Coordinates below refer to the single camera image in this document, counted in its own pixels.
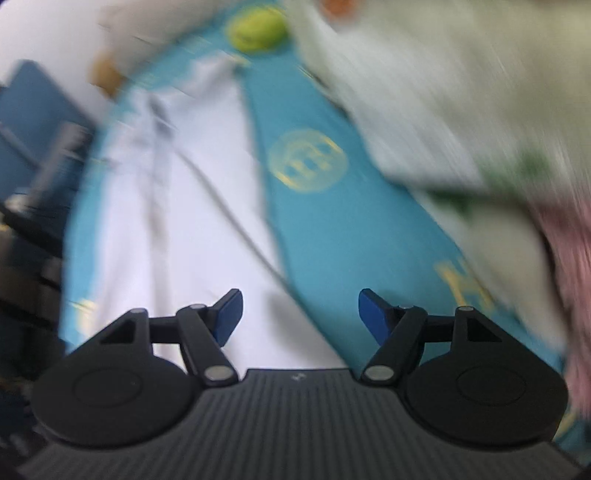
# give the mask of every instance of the tennis ball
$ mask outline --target tennis ball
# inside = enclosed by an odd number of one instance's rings
[[[272,6],[246,8],[230,20],[226,34],[243,53],[272,50],[287,37],[285,13]]]

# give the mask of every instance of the yellow printed pattern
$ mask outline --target yellow printed pattern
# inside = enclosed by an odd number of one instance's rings
[[[463,259],[459,260],[463,272],[459,272],[451,261],[435,265],[435,271],[447,283],[458,306],[470,305],[466,296],[476,296],[479,299],[479,310],[484,314],[491,314],[495,310],[495,303],[491,295],[478,280],[471,275],[469,267]]]
[[[558,425],[558,430],[556,430],[556,434],[554,434],[554,441],[559,440],[562,436],[564,436],[570,429],[574,426],[575,422],[577,421],[577,414],[574,410],[569,408],[562,417],[560,421],[560,425]]]
[[[71,305],[77,310],[76,326],[78,331],[85,337],[90,338],[96,332],[92,328],[92,314],[96,310],[96,303],[88,299],[73,301]]]
[[[316,130],[283,135],[269,152],[269,169],[284,185],[300,193],[321,192],[341,180],[349,168],[347,155]]]

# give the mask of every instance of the white wall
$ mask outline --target white wall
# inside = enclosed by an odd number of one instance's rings
[[[0,5],[0,82],[19,59],[39,62],[93,119],[109,102],[87,82],[95,55],[105,48],[98,9],[117,0],[5,0]]]

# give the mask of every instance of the ribbed black plate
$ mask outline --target ribbed black plate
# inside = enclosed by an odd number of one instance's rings
[[[483,452],[423,430],[396,394],[348,370],[251,370],[206,391],[147,443],[112,451],[52,444],[30,480],[559,480],[579,468],[552,445]]]

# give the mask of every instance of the pink cloth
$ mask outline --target pink cloth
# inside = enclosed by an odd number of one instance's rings
[[[572,406],[591,418],[591,201],[534,206],[556,263],[556,283],[571,318],[565,379]]]

